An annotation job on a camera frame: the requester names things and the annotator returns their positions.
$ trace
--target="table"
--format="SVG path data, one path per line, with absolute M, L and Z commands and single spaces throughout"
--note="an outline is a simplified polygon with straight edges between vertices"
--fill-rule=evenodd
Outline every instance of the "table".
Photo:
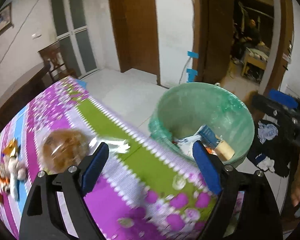
M 0 97 L 0 132 L 28 102 L 46 89 L 42 78 L 49 69 L 49 63 L 42 62 L 34 66 Z
M 76 128 L 98 138 L 129 140 L 129 152 L 109 157 L 93 191 L 84 198 L 105 237 L 187 239 L 196 238 L 204 227 L 216 197 L 198 168 L 160 147 L 66 77 L 27 104 L 0 133 L 0 161 L 2 149 L 15 137 L 21 145 L 19 158 L 28 167 L 29 179 L 19 184 L 19 200 L 4 195 L 0 205 L 0 218 L 16 238 L 32 182 L 45 169 L 39 136 L 44 127 Z M 172 186 L 175 178 L 184 180 L 181 190 Z M 65 209 L 62 194 L 58 198 L 61 210 Z M 76 236 L 66 214 L 64 221 Z

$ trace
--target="floral tablecloth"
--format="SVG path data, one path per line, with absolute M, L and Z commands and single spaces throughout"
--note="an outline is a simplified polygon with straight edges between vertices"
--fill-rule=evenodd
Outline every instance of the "floral tablecloth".
M 18 184 L 19 200 L 4 195 L 0 204 L 0 218 L 16 238 L 32 182 L 45 169 L 37 136 L 45 127 L 129 140 L 129 152 L 109 157 L 93 191 L 84 198 L 107 239 L 195 239 L 203 229 L 216 197 L 198 168 L 125 123 L 67 77 L 27 104 L 0 134 L 0 161 L 1 151 L 15 137 L 29 173 L 29 179 Z M 176 189 L 176 181 L 183 185 Z M 58 198 L 66 210 L 63 195 Z M 76 236 L 69 216 L 63 217 L 68 232 Z

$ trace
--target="black cloth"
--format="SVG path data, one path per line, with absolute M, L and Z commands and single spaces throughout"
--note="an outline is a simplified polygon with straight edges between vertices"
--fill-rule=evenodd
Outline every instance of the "black cloth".
M 241 60 L 244 52 L 246 51 L 246 48 L 254 48 L 254 46 L 249 41 L 248 42 L 240 42 L 240 41 L 238 41 L 232 47 L 232 52 L 231 52 L 232 57 L 236 57 L 237 59 Z
M 261 143 L 258 137 L 258 122 L 255 123 L 255 134 L 252 145 L 248 152 L 247 158 L 257 167 L 258 159 L 257 156 L 263 154 L 274 160 L 274 173 L 278 174 L 280 177 L 287 177 L 289 175 L 288 163 L 291 160 L 291 156 L 294 154 L 294 147 L 288 142 L 288 140 L 283 135 L 283 130 L 280 126 L 267 121 L 260 120 L 262 124 L 273 124 L 278 129 L 278 135 L 271 140 L 266 140 Z
M 257 46 L 261 41 L 259 30 L 256 27 L 251 28 L 250 26 L 247 26 L 244 30 L 243 36 L 250 37 L 252 41 L 248 42 L 251 42 L 253 46 Z

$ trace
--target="plastic bag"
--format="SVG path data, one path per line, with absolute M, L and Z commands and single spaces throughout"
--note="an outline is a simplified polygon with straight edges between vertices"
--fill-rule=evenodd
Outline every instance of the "plastic bag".
M 242 163 L 254 137 L 253 119 L 245 104 L 221 87 L 192 82 L 169 89 L 151 116 L 149 130 L 155 141 L 185 156 L 172 139 L 189 137 L 204 123 L 235 151 L 223 163 Z
M 52 173 L 61 173 L 70 166 L 79 165 L 85 156 L 95 152 L 101 142 L 108 144 L 109 155 L 124 154 L 130 148 L 128 140 L 102 138 L 76 129 L 43 129 L 37 136 L 37 142 L 41 142 L 41 166 Z

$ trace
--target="trash can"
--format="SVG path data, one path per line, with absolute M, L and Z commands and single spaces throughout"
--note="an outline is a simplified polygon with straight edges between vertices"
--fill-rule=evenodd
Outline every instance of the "trash can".
M 234 149 L 234 156 L 223 163 L 241 164 L 253 141 L 253 119 L 239 98 L 216 85 L 191 82 L 169 89 L 151 116 L 149 130 L 159 144 L 194 162 L 172 141 L 194 135 L 203 124 Z

